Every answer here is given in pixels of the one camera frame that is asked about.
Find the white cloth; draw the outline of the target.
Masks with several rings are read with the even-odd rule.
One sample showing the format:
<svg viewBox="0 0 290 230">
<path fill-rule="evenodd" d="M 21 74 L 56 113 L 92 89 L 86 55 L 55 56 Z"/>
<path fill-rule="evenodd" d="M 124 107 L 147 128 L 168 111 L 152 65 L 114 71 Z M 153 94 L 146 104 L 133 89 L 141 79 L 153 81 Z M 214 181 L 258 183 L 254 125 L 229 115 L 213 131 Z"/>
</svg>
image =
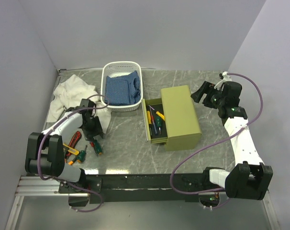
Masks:
<svg viewBox="0 0 290 230">
<path fill-rule="evenodd" d="M 54 100 L 50 103 L 47 122 L 56 122 L 70 107 L 76 107 L 80 105 L 82 99 L 87 99 L 91 97 L 98 108 L 104 105 L 100 101 L 100 97 L 96 91 L 94 85 L 87 84 L 77 75 L 72 75 L 68 80 L 63 83 L 58 84 L 54 90 Z"/>
</svg>

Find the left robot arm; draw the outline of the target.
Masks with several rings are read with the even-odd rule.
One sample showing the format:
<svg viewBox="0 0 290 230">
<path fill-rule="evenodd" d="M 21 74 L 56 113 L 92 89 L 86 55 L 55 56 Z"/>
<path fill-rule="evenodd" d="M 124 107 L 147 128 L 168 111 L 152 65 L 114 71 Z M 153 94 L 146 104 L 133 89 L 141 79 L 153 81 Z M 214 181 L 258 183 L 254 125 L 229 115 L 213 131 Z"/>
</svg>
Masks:
<svg viewBox="0 0 290 230">
<path fill-rule="evenodd" d="M 88 188 L 85 171 L 65 161 L 63 137 L 80 128 L 95 153 L 102 154 L 102 151 L 97 149 L 100 146 L 95 139 L 97 135 L 104 136 L 99 118 L 92 114 L 96 109 L 96 103 L 90 99 L 82 99 L 79 106 L 69 108 L 62 119 L 49 129 L 41 133 L 31 133 L 26 150 L 26 172 L 37 174 L 42 179 L 54 177 L 70 182 L 70 187 L 77 193 Z"/>
</svg>

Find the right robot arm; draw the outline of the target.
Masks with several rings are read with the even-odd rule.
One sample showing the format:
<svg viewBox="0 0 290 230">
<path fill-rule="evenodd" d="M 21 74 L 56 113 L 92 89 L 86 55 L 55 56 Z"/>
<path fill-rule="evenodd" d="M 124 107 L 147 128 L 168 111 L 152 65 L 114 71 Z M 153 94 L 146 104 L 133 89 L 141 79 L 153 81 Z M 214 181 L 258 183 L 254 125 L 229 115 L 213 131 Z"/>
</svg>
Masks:
<svg viewBox="0 0 290 230">
<path fill-rule="evenodd" d="M 271 166 L 264 164 L 253 143 L 246 111 L 239 106 L 241 84 L 225 81 L 217 88 L 205 81 L 191 95 L 194 102 L 218 110 L 218 116 L 226 129 L 234 152 L 235 167 L 230 171 L 219 168 L 205 169 L 207 176 L 201 185 L 207 191 L 217 186 L 225 189 L 229 198 L 262 200 L 273 176 Z"/>
</svg>

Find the orange handled pliers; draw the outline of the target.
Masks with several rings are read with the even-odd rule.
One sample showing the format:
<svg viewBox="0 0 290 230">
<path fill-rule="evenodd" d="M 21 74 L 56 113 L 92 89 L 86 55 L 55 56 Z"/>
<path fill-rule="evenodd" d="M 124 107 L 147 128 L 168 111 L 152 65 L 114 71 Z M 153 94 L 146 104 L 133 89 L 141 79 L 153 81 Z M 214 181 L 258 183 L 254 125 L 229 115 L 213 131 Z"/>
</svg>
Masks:
<svg viewBox="0 0 290 230">
<path fill-rule="evenodd" d="M 68 162 L 69 165 L 72 165 L 78 160 L 78 155 L 76 155 L 71 161 Z"/>
</svg>

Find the blue red handled screwdriver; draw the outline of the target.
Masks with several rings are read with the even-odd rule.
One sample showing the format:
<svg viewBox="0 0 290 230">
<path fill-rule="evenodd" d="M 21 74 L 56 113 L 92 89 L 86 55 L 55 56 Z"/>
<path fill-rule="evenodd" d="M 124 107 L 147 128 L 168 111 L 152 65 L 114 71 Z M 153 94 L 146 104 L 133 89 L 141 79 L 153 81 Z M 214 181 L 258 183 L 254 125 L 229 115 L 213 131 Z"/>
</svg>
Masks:
<svg viewBox="0 0 290 230">
<path fill-rule="evenodd" d="M 150 110 L 150 117 L 151 117 L 152 125 L 154 127 L 154 133 L 155 133 L 155 135 L 158 135 L 158 131 L 157 131 L 157 128 L 156 128 L 156 125 L 155 125 L 155 121 L 154 121 L 154 117 L 152 115 L 152 111 L 151 110 Z"/>
</svg>

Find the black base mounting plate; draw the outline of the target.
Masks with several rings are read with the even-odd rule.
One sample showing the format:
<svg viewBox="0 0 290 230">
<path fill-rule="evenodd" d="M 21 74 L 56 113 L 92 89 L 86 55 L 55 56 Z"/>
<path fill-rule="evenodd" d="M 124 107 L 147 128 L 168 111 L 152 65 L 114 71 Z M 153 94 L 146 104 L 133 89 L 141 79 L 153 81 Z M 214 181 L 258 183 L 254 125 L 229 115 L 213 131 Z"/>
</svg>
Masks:
<svg viewBox="0 0 290 230">
<path fill-rule="evenodd" d="M 205 173 L 87 175 L 84 184 L 61 182 L 59 193 L 68 195 L 70 206 L 110 202 L 178 201 L 197 202 L 200 194 L 223 189 Z"/>
</svg>

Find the stubby green screwdriver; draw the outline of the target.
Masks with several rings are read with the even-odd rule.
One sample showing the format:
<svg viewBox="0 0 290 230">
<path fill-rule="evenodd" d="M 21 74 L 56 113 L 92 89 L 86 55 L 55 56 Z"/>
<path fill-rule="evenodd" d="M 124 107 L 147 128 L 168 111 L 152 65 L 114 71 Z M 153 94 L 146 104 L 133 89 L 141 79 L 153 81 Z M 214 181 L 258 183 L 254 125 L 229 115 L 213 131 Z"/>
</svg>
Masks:
<svg viewBox="0 0 290 230">
<path fill-rule="evenodd" d="M 86 150 L 87 150 L 87 145 L 85 146 L 84 150 L 80 151 L 78 157 L 77 157 L 77 161 L 79 163 L 83 163 L 85 161 L 85 158 L 86 158 Z"/>
</svg>

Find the olive green metal drawer box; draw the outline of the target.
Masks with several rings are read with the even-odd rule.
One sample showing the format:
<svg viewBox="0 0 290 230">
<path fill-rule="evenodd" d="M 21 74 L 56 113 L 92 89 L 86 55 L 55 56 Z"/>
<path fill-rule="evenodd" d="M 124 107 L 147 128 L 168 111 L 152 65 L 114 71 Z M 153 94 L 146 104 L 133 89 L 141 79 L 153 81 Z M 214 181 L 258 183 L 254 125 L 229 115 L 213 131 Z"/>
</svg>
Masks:
<svg viewBox="0 0 290 230">
<path fill-rule="evenodd" d="M 161 89 L 167 131 L 166 151 L 192 150 L 201 138 L 194 101 L 187 85 Z"/>
</svg>

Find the yellow short screwdriver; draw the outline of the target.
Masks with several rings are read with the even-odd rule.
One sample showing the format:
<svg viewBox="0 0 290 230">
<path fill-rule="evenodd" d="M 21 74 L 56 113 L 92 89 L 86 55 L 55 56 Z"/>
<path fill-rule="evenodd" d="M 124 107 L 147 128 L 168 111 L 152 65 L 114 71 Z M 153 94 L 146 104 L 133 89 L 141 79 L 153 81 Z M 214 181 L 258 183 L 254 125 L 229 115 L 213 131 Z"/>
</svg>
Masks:
<svg viewBox="0 0 290 230">
<path fill-rule="evenodd" d="M 152 121 L 151 121 L 150 111 L 147 110 L 146 114 L 147 114 L 147 120 L 148 120 L 150 136 L 152 136 Z"/>
</svg>

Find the white plastic perforated basket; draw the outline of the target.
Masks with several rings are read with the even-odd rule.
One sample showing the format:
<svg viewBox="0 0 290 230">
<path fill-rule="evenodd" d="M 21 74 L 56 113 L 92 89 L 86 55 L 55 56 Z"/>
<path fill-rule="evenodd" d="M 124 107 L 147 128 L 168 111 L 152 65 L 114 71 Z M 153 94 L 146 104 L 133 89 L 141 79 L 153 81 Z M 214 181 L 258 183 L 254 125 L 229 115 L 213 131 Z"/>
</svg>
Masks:
<svg viewBox="0 0 290 230">
<path fill-rule="evenodd" d="M 126 105 L 126 106 L 114 106 L 114 105 L 108 105 L 108 108 L 110 108 L 113 112 L 129 112 L 136 110 L 139 105 L 141 104 L 141 101 L 143 99 L 143 76 L 142 76 L 142 70 L 139 64 L 132 62 L 132 61 L 117 61 L 117 62 L 110 62 L 106 64 L 102 70 L 102 76 L 101 76 L 101 86 L 100 86 L 100 93 L 101 93 L 101 102 L 103 105 L 106 105 L 106 102 L 104 101 L 105 97 L 105 85 L 106 85 L 106 77 L 110 76 L 118 77 L 118 76 L 124 76 L 128 75 L 134 71 L 137 71 L 137 74 L 140 78 L 140 88 L 141 88 L 141 99 L 139 102 L 133 105 Z"/>
</svg>

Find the yellow precision screwdriver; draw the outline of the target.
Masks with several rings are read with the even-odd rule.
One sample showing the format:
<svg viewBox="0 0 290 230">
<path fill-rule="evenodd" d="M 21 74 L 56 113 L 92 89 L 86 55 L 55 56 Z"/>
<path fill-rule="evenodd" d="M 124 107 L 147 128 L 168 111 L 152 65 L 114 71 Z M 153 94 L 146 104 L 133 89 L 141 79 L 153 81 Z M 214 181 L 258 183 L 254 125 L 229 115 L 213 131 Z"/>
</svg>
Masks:
<svg viewBox="0 0 290 230">
<path fill-rule="evenodd" d="M 149 106 L 149 108 L 154 110 L 156 112 L 156 115 L 158 115 L 163 121 L 165 121 L 165 116 L 162 113 L 160 113 L 158 110 L 154 109 L 152 106 Z"/>
</svg>

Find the aluminium frame rail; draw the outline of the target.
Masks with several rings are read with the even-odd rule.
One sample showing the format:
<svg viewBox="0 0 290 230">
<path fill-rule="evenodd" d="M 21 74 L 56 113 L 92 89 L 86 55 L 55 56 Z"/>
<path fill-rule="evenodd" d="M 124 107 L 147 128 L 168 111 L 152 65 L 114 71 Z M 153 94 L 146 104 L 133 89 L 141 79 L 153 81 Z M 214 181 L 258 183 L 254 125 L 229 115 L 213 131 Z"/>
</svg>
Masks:
<svg viewBox="0 0 290 230">
<path fill-rule="evenodd" d="M 110 197 L 114 202 L 117 197 L 133 196 L 158 200 L 166 196 L 179 197 L 183 194 L 176 192 L 169 183 L 169 174 L 106 174 L 89 175 L 88 186 L 85 189 L 74 188 L 67 183 L 48 179 L 46 181 L 36 176 L 21 177 L 17 186 L 16 196 L 94 196 L 93 191 L 104 199 Z"/>
</svg>

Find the blue checkered cloth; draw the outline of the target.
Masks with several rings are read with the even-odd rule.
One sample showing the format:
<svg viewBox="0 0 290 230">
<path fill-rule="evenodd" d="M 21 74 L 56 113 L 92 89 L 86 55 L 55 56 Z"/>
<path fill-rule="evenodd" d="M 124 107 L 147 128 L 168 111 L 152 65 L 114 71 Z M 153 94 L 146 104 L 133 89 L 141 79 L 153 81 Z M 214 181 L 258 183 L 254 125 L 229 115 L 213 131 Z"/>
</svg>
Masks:
<svg viewBox="0 0 290 230">
<path fill-rule="evenodd" d="M 141 99 L 140 78 L 137 71 L 128 75 L 106 77 L 104 101 L 109 105 L 133 105 Z"/>
</svg>

